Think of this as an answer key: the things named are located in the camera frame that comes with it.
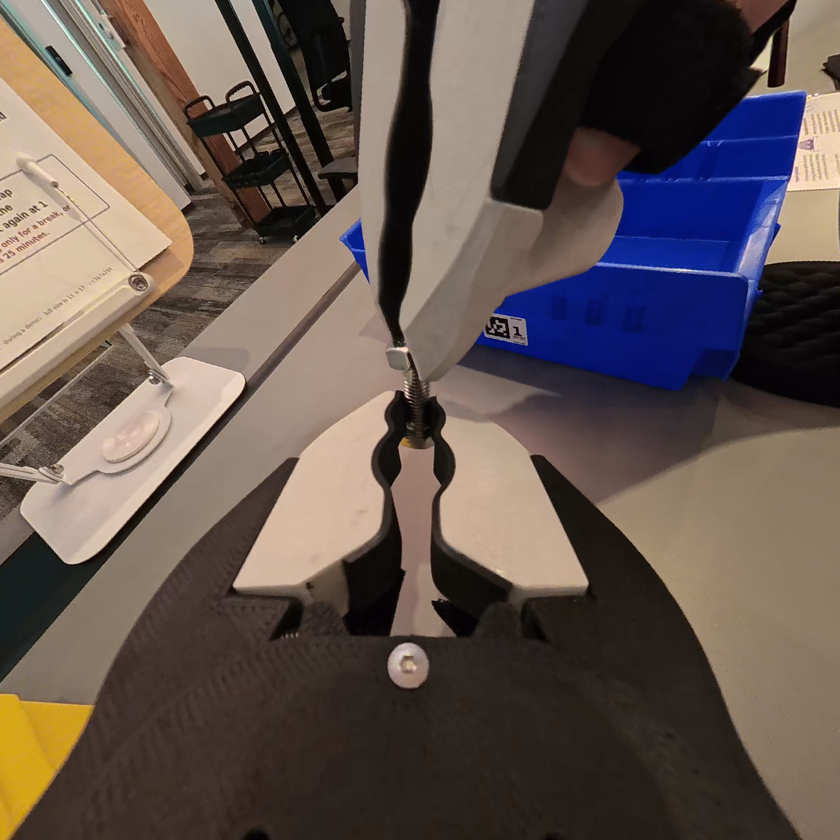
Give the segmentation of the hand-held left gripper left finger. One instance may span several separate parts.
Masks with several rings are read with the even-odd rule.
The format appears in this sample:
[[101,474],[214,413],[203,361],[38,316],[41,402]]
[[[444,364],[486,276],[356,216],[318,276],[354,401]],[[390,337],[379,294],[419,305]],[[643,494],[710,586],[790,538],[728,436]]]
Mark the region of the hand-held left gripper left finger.
[[242,595],[351,602],[347,563],[373,547],[385,522],[376,446],[387,436],[383,392],[324,430],[297,459],[233,582]]

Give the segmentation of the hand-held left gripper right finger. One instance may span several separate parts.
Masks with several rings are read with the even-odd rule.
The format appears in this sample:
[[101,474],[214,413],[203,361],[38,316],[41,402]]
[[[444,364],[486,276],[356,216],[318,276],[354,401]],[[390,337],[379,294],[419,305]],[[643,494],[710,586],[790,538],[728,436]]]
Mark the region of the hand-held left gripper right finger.
[[529,451],[457,403],[436,405],[432,572],[450,601],[577,596],[589,582]]

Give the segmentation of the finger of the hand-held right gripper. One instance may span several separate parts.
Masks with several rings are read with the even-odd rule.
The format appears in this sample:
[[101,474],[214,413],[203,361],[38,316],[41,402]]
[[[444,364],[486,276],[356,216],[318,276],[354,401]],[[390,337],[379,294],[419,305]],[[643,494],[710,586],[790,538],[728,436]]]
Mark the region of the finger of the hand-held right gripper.
[[392,4],[392,336],[427,383],[536,284],[545,212],[493,183],[538,6]]
[[401,313],[421,197],[421,4],[351,2],[350,62],[367,277],[391,344]]

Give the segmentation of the silver hex bolt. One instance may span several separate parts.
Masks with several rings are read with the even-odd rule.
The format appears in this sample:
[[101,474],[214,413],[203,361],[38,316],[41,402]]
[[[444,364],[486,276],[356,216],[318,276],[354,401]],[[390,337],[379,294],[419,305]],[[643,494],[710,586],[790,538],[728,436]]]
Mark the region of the silver hex bolt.
[[432,423],[434,406],[429,385],[411,364],[403,373],[403,397],[405,402],[406,425],[402,446],[415,450],[425,450],[434,446]]

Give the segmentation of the blue plastic bin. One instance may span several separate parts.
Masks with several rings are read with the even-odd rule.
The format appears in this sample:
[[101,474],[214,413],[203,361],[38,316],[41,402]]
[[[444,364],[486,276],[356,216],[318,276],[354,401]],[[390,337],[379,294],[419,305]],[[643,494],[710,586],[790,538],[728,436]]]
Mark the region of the blue plastic bin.
[[623,216],[602,260],[504,300],[476,346],[671,391],[727,378],[804,110],[803,91],[745,98],[666,171],[622,173]]

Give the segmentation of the yellow plastic bin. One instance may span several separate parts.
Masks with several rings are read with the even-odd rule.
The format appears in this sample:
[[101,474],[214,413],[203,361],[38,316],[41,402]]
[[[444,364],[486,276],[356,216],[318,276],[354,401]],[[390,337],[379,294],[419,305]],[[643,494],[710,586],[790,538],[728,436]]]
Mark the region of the yellow plastic bin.
[[8,839],[67,760],[93,706],[1,695],[1,838]]

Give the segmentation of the person's right hand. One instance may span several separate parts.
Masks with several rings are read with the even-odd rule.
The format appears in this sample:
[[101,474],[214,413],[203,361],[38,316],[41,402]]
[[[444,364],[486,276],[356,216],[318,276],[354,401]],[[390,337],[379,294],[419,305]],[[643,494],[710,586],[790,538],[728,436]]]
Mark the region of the person's right hand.
[[578,186],[600,187],[614,180],[639,153],[633,143],[598,129],[580,127],[570,141],[563,176]]

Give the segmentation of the black office chair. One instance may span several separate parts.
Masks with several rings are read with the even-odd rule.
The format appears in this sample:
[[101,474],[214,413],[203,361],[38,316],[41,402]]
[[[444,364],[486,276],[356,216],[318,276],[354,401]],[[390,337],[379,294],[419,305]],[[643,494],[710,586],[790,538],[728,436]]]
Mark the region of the black office chair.
[[306,71],[305,98],[297,105],[303,129],[321,168],[333,153],[318,115],[352,110],[350,48],[343,19],[330,1],[279,1]]

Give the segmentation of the black metal pole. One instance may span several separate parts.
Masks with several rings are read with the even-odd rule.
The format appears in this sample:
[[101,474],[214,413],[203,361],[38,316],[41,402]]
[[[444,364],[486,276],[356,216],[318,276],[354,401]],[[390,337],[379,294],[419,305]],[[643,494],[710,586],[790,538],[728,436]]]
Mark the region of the black metal pole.
[[265,72],[259,62],[256,52],[249,42],[243,25],[235,12],[234,6],[229,1],[215,2],[226,27],[236,43],[239,54],[242,56],[250,75],[257,86],[261,97],[267,105],[272,123],[271,126],[279,131],[285,149],[292,161],[293,171],[302,179],[302,191],[306,197],[311,198],[319,215],[328,212],[329,208],[324,202],[314,177],[308,167],[305,157],[301,152],[298,142],[285,118],[285,114],[278,102],[278,99],[271,87]]

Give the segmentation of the black rolling cart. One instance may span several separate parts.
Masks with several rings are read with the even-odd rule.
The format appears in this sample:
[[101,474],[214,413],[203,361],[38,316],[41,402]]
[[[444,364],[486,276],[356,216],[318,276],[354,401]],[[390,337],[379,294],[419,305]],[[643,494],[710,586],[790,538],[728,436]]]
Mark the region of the black rolling cart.
[[201,96],[182,110],[262,245],[297,242],[315,225],[317,208],[252,82],[230,88],[219,104]]

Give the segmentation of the white stand base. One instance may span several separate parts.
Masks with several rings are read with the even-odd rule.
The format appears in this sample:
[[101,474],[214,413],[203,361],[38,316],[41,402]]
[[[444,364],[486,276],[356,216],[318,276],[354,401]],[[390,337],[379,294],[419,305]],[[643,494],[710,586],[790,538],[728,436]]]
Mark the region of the white stand base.
[[119,332],[146,363],[146,382],[59,463],[1,467],[33,485],[22,516],[68,565],[101,552],[245,389],[238,371],[187,357],[159,364],[130,325]]

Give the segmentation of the wooden document board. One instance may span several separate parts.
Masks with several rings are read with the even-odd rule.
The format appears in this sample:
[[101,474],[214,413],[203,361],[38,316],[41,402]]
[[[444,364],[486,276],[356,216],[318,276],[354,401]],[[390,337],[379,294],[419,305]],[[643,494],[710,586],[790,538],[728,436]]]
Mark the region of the wooden document board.
[[132,269],[91,308],[66,321],[15,363],[2,367],[4,421],[172,289],[192,264],[194,248],[181,209],[4,20],[3,81],[171,240],[167,250],[142,268]]

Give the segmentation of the printed reference sheet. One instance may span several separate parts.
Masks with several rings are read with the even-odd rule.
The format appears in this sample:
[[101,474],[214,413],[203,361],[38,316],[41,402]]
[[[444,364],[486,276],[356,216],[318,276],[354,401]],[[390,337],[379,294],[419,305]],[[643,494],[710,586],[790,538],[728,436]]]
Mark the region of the printed reference sheet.
[[788,193],[839,188],[839,91],[807,98]]

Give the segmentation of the white instruction sheet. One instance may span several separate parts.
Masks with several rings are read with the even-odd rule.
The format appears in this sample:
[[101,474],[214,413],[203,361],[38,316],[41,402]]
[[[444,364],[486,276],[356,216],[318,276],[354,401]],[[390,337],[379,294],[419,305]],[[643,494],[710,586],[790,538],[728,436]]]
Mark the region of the white instruction sheet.
[[1,86],[1,363],[13,364],[172,241]]

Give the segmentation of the wooden post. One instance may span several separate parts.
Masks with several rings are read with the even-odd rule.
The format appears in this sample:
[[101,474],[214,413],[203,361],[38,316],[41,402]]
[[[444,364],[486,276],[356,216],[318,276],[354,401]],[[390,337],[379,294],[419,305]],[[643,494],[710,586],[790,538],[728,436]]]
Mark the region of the wooden post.
[[237,220],[244,227],[253,228],[269,215],[270,205],[256,188],[234,192],[226,184],[224,176],[238,168],[240,159],[223,135],[210,137],[209,144],[205,144],[205,139],[197,137],[188,124],[184,108],[199,98],[198,91],[147,4],[100,1],[99,5],[124,41],[132,63],[204,165]]

